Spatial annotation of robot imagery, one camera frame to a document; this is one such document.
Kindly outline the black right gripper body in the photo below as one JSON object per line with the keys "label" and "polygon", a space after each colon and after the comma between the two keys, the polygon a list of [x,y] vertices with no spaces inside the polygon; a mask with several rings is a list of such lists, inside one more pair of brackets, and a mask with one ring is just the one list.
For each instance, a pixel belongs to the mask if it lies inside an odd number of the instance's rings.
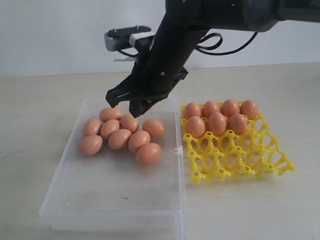
{"label": "black right gripper body", "polygon": [[209,30],[211,0],[167,0],[165,14],[152,37],[132,34],[138,57],[129,78],[132,103],[159,102],[177,84],[177,75]]}

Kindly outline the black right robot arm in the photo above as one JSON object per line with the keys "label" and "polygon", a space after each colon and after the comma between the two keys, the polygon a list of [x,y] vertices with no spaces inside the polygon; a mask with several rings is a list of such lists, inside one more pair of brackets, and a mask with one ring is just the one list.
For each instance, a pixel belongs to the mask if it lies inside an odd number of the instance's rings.
{"label": "black right robot arm", "polygon": [[146,26],[111,29],[104,35],[110,52],[134,48],[134,65],[128,77],[106,93],[111,107],[129,102],[134,117],[145,114],[166,99],[188,72],[184,65],[193,51],[216,55],[216,46],[203,42],[211,29],[249,31],[254,36],[281,21],[317,23],[317,0],[168,0],[156,32]]}

